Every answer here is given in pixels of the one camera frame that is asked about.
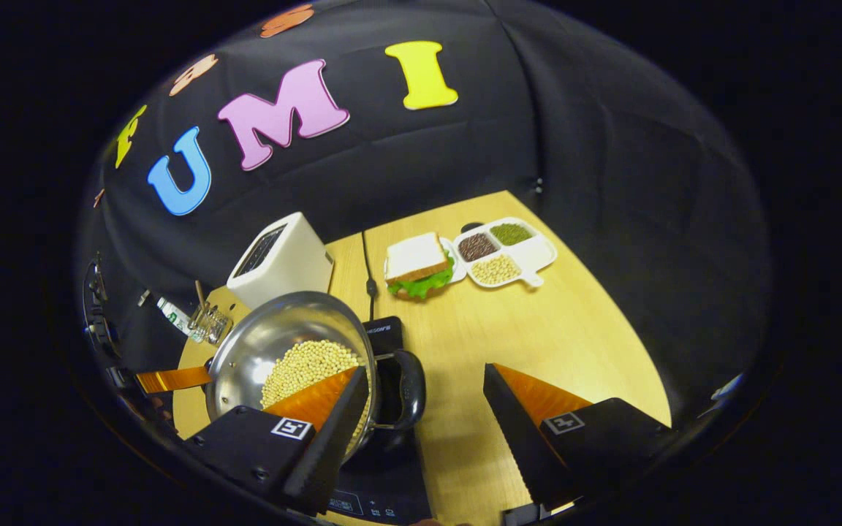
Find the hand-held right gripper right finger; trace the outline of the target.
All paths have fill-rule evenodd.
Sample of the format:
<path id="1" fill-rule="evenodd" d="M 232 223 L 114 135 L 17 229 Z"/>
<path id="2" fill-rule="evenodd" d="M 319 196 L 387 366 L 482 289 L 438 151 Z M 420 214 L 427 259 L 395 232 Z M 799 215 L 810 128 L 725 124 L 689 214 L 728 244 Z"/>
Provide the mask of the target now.
<path id="1" fill-rule="evenodd" d="M 678 433 L 621 397 L 592 403 L 498 363 L 482 393 L 531 499 L 552 509 L 641 479 Z"/>

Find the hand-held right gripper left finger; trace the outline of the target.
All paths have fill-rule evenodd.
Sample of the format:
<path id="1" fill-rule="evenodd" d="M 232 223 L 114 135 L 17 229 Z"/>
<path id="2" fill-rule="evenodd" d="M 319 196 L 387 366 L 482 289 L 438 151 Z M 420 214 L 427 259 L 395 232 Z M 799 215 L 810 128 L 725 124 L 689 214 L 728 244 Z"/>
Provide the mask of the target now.
<path id="1" fill-rule="evenodd" d="M 345 383 L 320 426 L 240 405 L 187 439 L 185 449 L 247 496 L 307 516 L 323 514 L 368 402 L 365 367 L 338 377 Z"/>

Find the black induction cooktop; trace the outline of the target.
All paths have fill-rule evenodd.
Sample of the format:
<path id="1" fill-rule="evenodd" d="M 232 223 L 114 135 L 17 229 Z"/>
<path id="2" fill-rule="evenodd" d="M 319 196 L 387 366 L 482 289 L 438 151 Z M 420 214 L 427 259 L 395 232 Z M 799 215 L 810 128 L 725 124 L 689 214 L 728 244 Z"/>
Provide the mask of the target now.
<path id="1" fill-rule="evenodd" d="M 327 512 L 408 525 L 433 517 L 415 427 L 427 402 L 425 373 L 404 343 L 397 316 L 364 323 L 376 359 L 378 393 L 368 439 L 341 466 Z"/>

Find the steel pot with black handles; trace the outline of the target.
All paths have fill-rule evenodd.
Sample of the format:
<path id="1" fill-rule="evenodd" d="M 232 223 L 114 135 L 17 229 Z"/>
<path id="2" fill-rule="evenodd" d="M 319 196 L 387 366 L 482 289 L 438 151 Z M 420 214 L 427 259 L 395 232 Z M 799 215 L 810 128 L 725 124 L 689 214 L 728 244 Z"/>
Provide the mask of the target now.
<path id="1" fill-rule="evenodd" d="M 402 343 L 402 322 L 387 316 L 361 322 L 337 297 L 290 293 L 251 310 L 224 337 L 211 359 L 206 411 L 211 422 L 241 406 L 266 410 L 266 396 L 289 385 L 287 355 L 316 372 L 330 355 L 347 351 L 365 368 L 368 399 L 344 454 L 350 460 L 376 434 L 407 432 L 425 412 L 425 372 Z"/>

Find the white drink bottle green label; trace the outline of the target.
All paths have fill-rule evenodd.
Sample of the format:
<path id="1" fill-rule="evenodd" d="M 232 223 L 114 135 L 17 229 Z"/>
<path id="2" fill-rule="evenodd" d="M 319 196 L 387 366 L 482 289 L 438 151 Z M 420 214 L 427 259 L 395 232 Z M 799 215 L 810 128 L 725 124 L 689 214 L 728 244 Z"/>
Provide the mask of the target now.
<path id="1" fill-rule="evenodd" d="M 194 334 L 194 330 L 191 328 L 191 316 L 187 316 L 187 313 L 184 313 L 183 310 L 167 300 L 166 297 L 160 297 L 155 304 L 164 314 L 168 322 L 174 327 L 177 327 L 181 333 L 187 337 L 191 337 Z"/>

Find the large pile of yellow soybeans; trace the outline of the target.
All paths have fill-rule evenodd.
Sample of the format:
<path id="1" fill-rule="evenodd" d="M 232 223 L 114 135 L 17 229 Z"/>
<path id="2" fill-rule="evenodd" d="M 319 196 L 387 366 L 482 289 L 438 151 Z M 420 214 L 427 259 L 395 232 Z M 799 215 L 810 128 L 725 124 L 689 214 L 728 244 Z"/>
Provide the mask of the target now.
<path id="1" fill-rule="evenodd" d="M 338 342 L 296 343 L 275 362 L 265 380 L 262 409 L 271 415 L 311 423 L 320 432 L 355 369 L 364 365 L 364 357 Z"/>

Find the white toaster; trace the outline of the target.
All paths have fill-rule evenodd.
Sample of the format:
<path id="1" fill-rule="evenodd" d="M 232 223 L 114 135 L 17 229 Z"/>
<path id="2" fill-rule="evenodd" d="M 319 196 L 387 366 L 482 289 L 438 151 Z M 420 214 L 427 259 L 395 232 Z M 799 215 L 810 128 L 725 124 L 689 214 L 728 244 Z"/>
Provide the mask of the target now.
<path id="1" fill-rule="evenodd" d="M 268 224 L 238 259 L 227 288 L 253 310 L 297 291 L 330 290 L 334 259 L 301 212 Z"/>

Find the small pile of yellow soybeans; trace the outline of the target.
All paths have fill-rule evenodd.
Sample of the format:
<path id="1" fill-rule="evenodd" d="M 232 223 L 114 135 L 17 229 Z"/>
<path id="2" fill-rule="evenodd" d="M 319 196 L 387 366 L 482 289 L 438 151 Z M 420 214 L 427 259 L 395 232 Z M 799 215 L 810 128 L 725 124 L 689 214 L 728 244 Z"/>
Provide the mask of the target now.
<path id="1" fill-rule="evenodd" d="M 481 259 L 472 263 L 471 276 L 482 286 L 495 287 L 517 280 L 521 270 L 508 254 L 498 254 L 491 259 Z"/>

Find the small white plate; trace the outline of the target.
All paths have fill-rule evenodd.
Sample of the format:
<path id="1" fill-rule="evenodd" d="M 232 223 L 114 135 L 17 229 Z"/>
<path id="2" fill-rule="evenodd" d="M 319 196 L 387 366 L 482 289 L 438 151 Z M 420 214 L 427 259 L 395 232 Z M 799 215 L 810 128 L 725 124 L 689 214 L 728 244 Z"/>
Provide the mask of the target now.
<path id="1" fill-rule="evenodd" d="M 445 250 L 449 253 L 449 259 L 453 261 L 452 266 L 452 278 L 448 282 L 448 284 L 454 284 L 457 282 L 463 281 L 467 276 L 467 270 L 464 264 L 464 260 L 461 256 L 459 256 L 458 250 L 455 248 L 455 244 L 451 242 L 451 240 L 447 239 L 447 237 L 440 237 L 441 246 L 444 247 Z"/>

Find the white divided dish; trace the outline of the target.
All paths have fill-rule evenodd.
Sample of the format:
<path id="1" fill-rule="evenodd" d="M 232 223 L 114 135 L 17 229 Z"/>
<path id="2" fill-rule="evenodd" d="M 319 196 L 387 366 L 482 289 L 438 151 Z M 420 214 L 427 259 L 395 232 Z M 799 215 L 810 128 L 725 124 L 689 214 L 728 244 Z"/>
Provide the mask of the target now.
<path id="1" fill-rule="evenodd" d="M 490 233 L 489 229 L 494 226 L 494 224 L 502 224 L 502 223 L 518 223 L 522 224 L 522 226 L 527 227 L 528 230 L 531 230 L 531 233 L 534 234 L 531 239 L 525 240 L 525 242 L 521 242 L 515 244 L 513 246 L 504 246 L 500 244 L 496 238 Z M 472 266 L 472 262 L 464 261 L 467 274 L 472 279 L 472 282 L 478 284 L 478 286 L 484 287 L 484 289 L 497 289 L 498 287 L 506 286 L 506 284 L 511 284 L 517 281 L 524 282 L 527 286 L 535 287 L 541 286 L 542 279 L 538 276 L 538 272 L 544 269 L 545 267 L 551 265 L 555 262 L 558 257 L 557 248 L 555 248 L 554 244 L 551 240 L 545 236 L 544 233 L 541 233 L 538 229 L 535 229 L 531 224 L 524 221 L 521 218 L 515 217 L 505 217 L 499 220 L 495 220 L 492 222 L 488 222 L 485 224 L 481 224 L 481 226 L 476 226 L 474 229 L 470 229 L 459 236 L 455 237 L 453 243 L 455 244 L 455 249 L 457 249 L 457 242 L 459 240 L 464 239 L 464 237 L 470 236 L 472 234 L 482 232 L 485 233 L 492 242 L 494 242 L 497 246 L 497 252 L 494 254 L 488 254 L 488 256 L 482 257 L 483 259 L 491 259 L 491 257 L 496 257 L 498 254 L 508 254 L 512 260 L 517 263 L 519 269 L 521 270 L 521 276 L 518 277 L 517 280 L 503 283 L 500 286 L 495 287 L 487 287 L 482 286 L 482 284 L 477 283 L 471 276 L 470 269 Z"/>

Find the pile of dark red beans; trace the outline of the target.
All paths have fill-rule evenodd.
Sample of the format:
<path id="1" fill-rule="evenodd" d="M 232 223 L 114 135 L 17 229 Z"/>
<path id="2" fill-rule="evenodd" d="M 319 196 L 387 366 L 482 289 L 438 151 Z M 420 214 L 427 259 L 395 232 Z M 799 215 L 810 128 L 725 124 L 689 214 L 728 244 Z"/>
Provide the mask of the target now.
<path id="1" fill-rule="evenodd" d="M 488 256 L 488 254 L 494 254 L 498 250 L 496 244 L 492 242 L 490 237 L 482 232 L 464 237 L 455 246 L 457 246 L 458 253 L 462 259 L 468 262 L 482 259 L 482 257 Z"/>

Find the pile of green mung beans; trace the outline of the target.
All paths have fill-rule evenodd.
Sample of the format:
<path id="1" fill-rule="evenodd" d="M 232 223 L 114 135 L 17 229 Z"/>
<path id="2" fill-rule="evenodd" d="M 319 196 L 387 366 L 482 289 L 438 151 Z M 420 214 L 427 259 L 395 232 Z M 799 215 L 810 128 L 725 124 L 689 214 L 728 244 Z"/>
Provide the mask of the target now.
<path id="1" fill-rule="evenodd" d="M 531 230 L 518 223 L 494 224 L 489 231 L 504 246 L 513 246 L 534 236 Z"/>

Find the sandwich with lettuce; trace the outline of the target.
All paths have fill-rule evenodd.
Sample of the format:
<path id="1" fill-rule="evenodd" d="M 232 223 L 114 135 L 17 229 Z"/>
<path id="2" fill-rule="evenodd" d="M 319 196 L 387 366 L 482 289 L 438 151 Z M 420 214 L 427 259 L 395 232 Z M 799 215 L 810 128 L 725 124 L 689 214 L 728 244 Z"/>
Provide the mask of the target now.
<path id="1" fill-rule="evenodd" d="M 387 292 L 405 300 L 425 300 L 451 283 L 454 266 L 454 257 L 434 231 L 407 237 L 387 249 Z"/>

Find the black backdrop cloth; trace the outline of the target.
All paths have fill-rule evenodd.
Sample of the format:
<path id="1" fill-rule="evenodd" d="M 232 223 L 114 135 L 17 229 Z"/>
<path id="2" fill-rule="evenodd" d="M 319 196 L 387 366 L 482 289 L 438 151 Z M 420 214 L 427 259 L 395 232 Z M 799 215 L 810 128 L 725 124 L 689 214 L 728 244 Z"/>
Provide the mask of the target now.
<path id="1" fill-rule="evenodd" d="M 323 0 L 201 51 L 134 105 L 89 179 L 74 286 L 102 254 L 131 367 L 178 336 L 137 312 L 223 286 L 301 212 L 324 242 L 507 191 L 612 297 L 688 425 L 751 365 L 772 261 L 722 125 L 629 47 L 531 0 Z"/>

